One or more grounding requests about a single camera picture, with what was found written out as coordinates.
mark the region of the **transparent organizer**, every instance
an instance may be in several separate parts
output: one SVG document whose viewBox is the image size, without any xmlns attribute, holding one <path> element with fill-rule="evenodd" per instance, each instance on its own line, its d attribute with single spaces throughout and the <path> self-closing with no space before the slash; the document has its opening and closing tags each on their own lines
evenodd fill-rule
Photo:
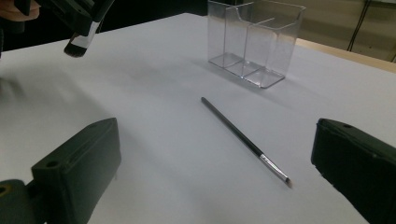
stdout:
<svg viewBox="0 0 396 224">
<path fill-rule="evenodd" d="M 260 88 L 285 78 L 305 7 L 208 1 L 209 61 Z"/>
</svg>

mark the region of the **brush ferrule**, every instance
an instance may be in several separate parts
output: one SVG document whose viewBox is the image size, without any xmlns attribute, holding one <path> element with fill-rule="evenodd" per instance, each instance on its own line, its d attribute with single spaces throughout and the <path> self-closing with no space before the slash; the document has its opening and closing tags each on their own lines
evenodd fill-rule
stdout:
<svg viewBox="0 0 396 224">
<path fill-rule="evenodd" d="M 71 41 L 70 43 L 72 45 L 87 49 L 88 46 L 91 44 L 92 40 L 93 40 L 93 36 L 96 33 L 96 30 L 99 26 L 100 22 L 95 22 L 93 21 L 91 24 L 91 28 L 90 28 L 90 32 L 88 33 L 87 36 L 85 35 L 76 35 Z"/>
</svg>

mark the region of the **wall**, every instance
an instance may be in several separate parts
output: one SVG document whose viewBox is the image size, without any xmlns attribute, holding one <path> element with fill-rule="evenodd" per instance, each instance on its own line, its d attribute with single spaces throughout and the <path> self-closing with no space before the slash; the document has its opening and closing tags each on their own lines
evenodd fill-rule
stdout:
<svg viewBox="0 0 396 224">
<path fill-rule="evenodd" d="M 364 0 L 276 0 L 307 7 L 299 37 L 347 49 Z M 391 62 L 396 55 L 396 4 L 372 2 L 353 52 Z"/>
</svg>

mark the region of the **brush bristles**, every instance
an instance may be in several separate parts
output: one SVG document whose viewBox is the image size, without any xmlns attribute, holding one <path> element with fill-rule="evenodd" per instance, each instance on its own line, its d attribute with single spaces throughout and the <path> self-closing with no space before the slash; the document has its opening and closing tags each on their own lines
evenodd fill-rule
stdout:
<svg viewBox="0 0 396 224">
<path fill-rule="evenodd" d="M 64 53 L 73 58 L 80 58 L 84 56 L 86 51 L 87 49 L 73 45 L 72 43 L 68 43 L 67 46 L 64 48 Z"/>
</svg>

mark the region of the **silver ferrule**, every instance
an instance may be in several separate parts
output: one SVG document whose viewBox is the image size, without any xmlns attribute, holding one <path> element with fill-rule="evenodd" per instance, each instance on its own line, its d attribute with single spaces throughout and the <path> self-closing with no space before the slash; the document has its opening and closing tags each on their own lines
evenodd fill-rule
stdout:
<svg viewBox="0 0 396 224">
<path fill-rule="evenodd" d="M 260 160 L 264 163 L 277 177 L 286 182 L 287 184 L 290 182 L 289 177 L 283 174 L 283 172 L 264 154 L 260 155 Z"/>
</svg>

